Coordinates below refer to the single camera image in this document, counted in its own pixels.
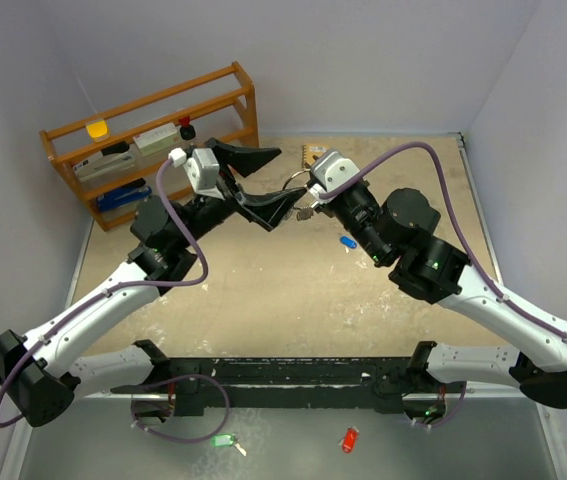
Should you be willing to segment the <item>silver key bunch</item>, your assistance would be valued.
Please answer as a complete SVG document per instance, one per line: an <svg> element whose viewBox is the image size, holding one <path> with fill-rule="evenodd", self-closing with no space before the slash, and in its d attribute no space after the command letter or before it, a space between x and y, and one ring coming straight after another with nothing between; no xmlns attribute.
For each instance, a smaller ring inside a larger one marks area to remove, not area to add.
<svg viewBox="0 0 567 480"><path fill-rule="evenodd" d="M306 221L312 218L314 214L315 210L311 206L293 206L285 212L283 220L287 221L294 218L296 221Z"/></svg>

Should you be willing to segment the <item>large metal keyring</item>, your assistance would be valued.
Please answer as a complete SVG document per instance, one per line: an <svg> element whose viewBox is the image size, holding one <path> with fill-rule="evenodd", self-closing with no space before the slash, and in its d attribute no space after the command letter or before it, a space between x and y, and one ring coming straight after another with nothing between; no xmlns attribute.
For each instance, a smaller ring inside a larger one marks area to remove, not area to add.
<svg viewBox="0 0 567 480"><path fill-rule="evenodd" d="M295 180L296 178L302 176L302 175L309 175L310 170L309 169L303 169L303 170L299 170L297 172L294 172L293 174L291 174L288 179L284 182L281 190L288 190L289 185L292 183L293 180ZM306 186L301 186L301 187L294 187L296 189L302 188L307 192L307 187Z"/></svg>

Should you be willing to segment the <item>blue capped key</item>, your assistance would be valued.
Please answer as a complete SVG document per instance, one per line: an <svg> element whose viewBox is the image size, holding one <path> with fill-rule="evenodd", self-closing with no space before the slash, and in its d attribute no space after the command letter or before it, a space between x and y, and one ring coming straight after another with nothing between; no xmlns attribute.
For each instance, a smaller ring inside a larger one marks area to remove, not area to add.
<svg viewBox="0 0 567 480"><path fill-rule="evenodd" d="M345 247L345 250L347 252L350 252L357 248L357 242L347 235L340 235L339 242Z"/></svg>

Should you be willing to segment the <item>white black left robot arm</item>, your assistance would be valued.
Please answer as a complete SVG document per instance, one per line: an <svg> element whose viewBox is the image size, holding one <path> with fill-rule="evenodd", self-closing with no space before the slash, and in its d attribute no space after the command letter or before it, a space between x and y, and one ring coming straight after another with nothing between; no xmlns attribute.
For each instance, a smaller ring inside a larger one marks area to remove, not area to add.
<svg viewBox="0 0 567 480"><path fill-rule="evenodd" d="M210 266L198 241L234 214L275 229L306 193L294 188L251 195L237 182L280 155L280 149L238 147L212 138L175 148L160 166L155 191L137 205L130 226L138 244L85 297L44 324L0 335L0 408L10 399L18 417L46 425L94 391L165 387L167 365L141 344L91 360L83 353L122 320L174 288L205 282ZM0 419L0 428L10 426Z"/></svg>

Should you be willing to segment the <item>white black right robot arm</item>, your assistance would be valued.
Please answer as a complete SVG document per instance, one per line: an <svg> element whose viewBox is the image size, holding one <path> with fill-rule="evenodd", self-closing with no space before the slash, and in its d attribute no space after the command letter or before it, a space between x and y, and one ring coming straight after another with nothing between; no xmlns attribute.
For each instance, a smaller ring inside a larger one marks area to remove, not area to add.
<svg viewBox="0 0 567 480"><path fill-rule="evenodd" d="M364 181L333 199L311 182L316 210L339 220L377 267L406 295L459 313L506 345L459 347L421 341L407 367L419 391L455 382L514 387L542 405L567 409L567 321L482 277L475 261L434 236L439 212L412 188L377 203Z"/></svg>

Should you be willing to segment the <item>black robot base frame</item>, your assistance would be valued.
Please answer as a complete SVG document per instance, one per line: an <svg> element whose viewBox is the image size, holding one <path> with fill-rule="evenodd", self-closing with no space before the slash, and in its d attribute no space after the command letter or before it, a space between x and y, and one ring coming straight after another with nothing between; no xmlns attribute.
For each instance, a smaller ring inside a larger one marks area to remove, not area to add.
<svg viewBox="0 0 567 480"><path fill-rule="evenodd" d="M412 395L433 400L457 394L408 357L168 357L149 340L135 343L150 355L149 378L119 386L116 394L175 395L176 416L207 408L369 409L401 414Z"/></svg>

